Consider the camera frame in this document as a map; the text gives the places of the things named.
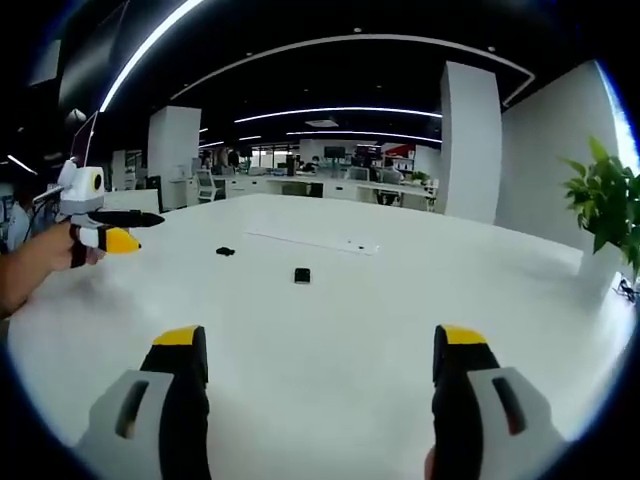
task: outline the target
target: ceiling light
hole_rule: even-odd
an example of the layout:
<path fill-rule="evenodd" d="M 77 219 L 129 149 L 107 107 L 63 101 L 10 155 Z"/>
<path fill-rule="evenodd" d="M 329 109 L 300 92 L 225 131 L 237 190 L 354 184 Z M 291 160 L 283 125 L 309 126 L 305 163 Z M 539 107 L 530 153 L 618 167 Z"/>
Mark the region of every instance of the ceiling light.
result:
<path fill-rule="evenodd" d="M 252 120 L 260 120 L 262 118 L 280 117 L 282 115 L 295 115 L 298 113 L 316 113 L 316 112 L 387 112 L 387 113 L 406 113 L 407 115 L 421 115 L 423 117 L 442 118 L 439 113 L 420 112 L 418 110 L 404 110 L 401 108 L 382 108 L 382 107 L 328 107 L 328 108 L 309 108 L 306 110 L 288 110 L 286 112 L 268 113 L 266 115 L 258 115 L 255 117 L 241 118 L 235 123 L 250 122 Z"/>
<path fill-rule="evenodd" d="M 109 107 L 109 104 L 113 100 L 113 97 L 115 97 L 116 93 L 118 92 L 118 90 L 120 89 L 124 81 L 131 74 L 132 70 L 135 68 L 138 62 L 140 62 L 142 57 L 144 57 L 144 55 L 153 46 L 153 44 L 156 43 L 160 39 L 160 37 L 162 37 L 162 35 L 167 33 L 167 31 L 171 27 L 173 27 L 173 25 L 175 25 L 182 17 L 184 17 L 187 13 L 189 13 L 195 7 L 200 5 L 202 2 L 203 0 L 187 0 L 182 5 L 180 5 L 176 10 L 174 10 L 174 12 L 171 15 L 169 15 L 165 19 L 165 21 L 162 22 L 153 31 L 151 35 L 147 37 L 144 43 L 140 45 L 140 47 L 138 47 L 138 50 L 136 50 L 136 53 L 133 54 L 131 59 L 124 66 L 124 68 L 120 72 L 120 75 L 118 75 L 118 78 L 116 78 L 116 81 L 113 82 L 113 85 L 111 85 L 111 88 L 109 89 L 109 93 L 107 93 L 107 96 L 104 99 L 102 106 L 100 107 L 100 112 L 104 112 Z"/>
<path fill-rule="evenodd" d="M 200 145 L 198 148 L 215 147 L 216 145 L 222 145 L 223 143 L 224 142 L 207 143 L 206 145 Z"/>
<path fill-rule="evenodd" d="M 436 140 L 434 138 L 414 137 L 413 135 L 400 135 L 398 133 L 380 133 L 380 132 L 353 132 L 351 130 L 337 131 L 337 130 L 318 130 L 315 132 L 289 132 L 287 135 L 316 135 L 316 134 L 334 134 L 334 135 L 376 135 L 380 137 L 397 137 L 397 138 L 409 138 L 411 140 L 421 140 L 423 142 L 436 142 L 442 143 L 442 140 Z"/>
<path fill-rule="evenodd" d="M 15 163 L 16 165 L 24 168 L 27 172 L 31 172 L 34 175 L 37 175 L 38 172 L 36 172 L 35 170 L 31 170 L 29 167 L 27 167 L 24 163 L 22 163 L 20 160 L 18 160 L 16 157 L 14 157 L 13 155 L 7 155 L 7 158 L 9 160 L 11 160 L 13 163 Z"/>

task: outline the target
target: black ceiling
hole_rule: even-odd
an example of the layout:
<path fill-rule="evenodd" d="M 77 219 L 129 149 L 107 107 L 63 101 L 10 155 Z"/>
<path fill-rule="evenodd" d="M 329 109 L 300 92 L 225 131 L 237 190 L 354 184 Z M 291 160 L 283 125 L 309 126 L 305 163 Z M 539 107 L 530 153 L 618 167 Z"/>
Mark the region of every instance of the black ceiling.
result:
<path fill-rule="evenodd" d="M 72 58 L 74 51 L 90 39 L 89 25 L 97 27 L 121 2 L 86 3 L 75 21 L 67 24 L 63 60 Z M 115 77 L 135 48 L 181 3 L 182 0 L 159 0 L 150 5 L 145 0 L 130 0 L 119 25 L 106 77 Z M 304 120 L 328 115 L 233 122 L 275 111 L 330 106 L 437 112 L 439 82 L 447 60 L 495 71 L 503 100 L 528 78 L 494 60 L 455 48 L 406 40 L 358 40 L 306 46 L 255 59 L 171 100 L 185 86 L 249 58 L 249 53 L 256 56 L 298 42 L 354 35 L 356 28 L 362 34 L 429 37 L 485 52 L 495 48 L 495 55 L 537 76 L 514 100 L 517 103 L 589 58 L 578 46 L 575 29 L 555 15 L 554 3 L 205 0 L 154 45 L 127 79 L 108 112 L 100 118 L 96 151 L 107 155 L 114 149 L 142 148 L 149 116 L 167 104 L 202 108 L 203 126 L 209 128 L 203 140 L 262 135 L 265 140 L 278 141 L 287 139 L 283 137 L 287 131 L 312 129 Z M 53 84 L 51 88 L 55 90 L 55 81 Z M 98 91 L 94 97 L 104 97 L 104 87 L 95 90 Z M 51 101 L 36 103 L 42 109 L 53 108 Z M 38 107 L 32 108 L 37 116 Z M 428 117 L 379 113 L 332 115 L 342 130 L 439 136 L 439 122 Z M 38 126 L 42 140 L 40 154 L 47 149 L 68 150 L 69 136 L 60 134 L 59 125 L 42 131 L 43 128 Z"/>

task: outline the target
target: white pillar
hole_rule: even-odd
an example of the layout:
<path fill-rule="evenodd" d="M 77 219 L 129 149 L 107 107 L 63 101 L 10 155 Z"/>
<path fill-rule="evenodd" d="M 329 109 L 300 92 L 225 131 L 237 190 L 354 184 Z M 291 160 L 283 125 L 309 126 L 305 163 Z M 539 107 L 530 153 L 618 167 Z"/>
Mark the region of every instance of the white pillar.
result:
<path fill-rule="evenodd" d="M 200 116 L 199 109 L 170 106 L 149 121 L 148 175 L 162 178 L 162 203 L 167 210 L 186 206 L 185 180 L 199 154 Z"/>
<path fill-rule="evenodd" d="M 502 167 L 495 74 L 447 62 L 441 94 L 442 168 L 436 211 L 493 224 Z"/>
<path fill-rule="evenodd" d="M 122 191 L 125 189 L 125 151 L 113 152 L 111 162 L 111 189 Z"/>

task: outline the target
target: office desk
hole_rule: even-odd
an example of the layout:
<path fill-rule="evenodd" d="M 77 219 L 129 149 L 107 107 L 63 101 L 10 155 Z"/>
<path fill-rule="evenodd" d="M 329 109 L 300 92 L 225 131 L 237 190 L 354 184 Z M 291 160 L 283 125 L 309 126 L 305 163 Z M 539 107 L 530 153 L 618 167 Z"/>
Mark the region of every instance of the office desk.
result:
<path fill-rule="evenodd" d="M 227 198 L 237 198 L 256 193 L 282 194 L 283 185 L 287 184 L 322 184 L 323 197 L 337 200 L 352 200 L 365 203 L 375 203 L 374 190 L 397 192 L 403 198 L 417 197 L 418 199 L 433 199 L 434 195 L 427 193 L 424 187 L 411 185 L 390 185 L 387 183 L 363 182 L 356 180 L 334 179 L 313 175 L 296 175 L 293 177 L 247 175 L 217 175 L 216 181 L 225 182 Z M 426 201 L 408 201 L 408 208 L 426 210 Z"/>
<path fill-rule="evenodd" d="M 376 245 L 373 255 L 245 232 Z M 611 294 L 583 304 L 580 252 L 485 224 L 357 202 L 251 195 L 166 214 L 143 248 L 51 276 L 14 316 L 9 348 L 53 431 L 89 408 L 152 340 L 206 327 L 209 460 L 229 479 L 422 478 L 433 445 L 440 323 L 480 330 L 573 436 L 634 325 Z M 218 247 L 236 250 L 232 257 Z M 296 267 L 310 285 L 293 283 Z"/>

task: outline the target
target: human arm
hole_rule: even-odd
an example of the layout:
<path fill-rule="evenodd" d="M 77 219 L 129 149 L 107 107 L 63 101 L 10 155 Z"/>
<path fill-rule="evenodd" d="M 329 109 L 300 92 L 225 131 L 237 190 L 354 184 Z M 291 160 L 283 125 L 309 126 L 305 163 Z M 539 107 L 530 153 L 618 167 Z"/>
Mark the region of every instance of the human arm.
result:
<path fill-rule="evenodd" d="M 9 255 L 0 256 L 0 319 L 27 301 L 29 295 L 54 271 L 71 267 L 73 239 L 69 223 L 54 225 Z M 95 265 L 100 254 L 87 251 L 86 262 Z"/>

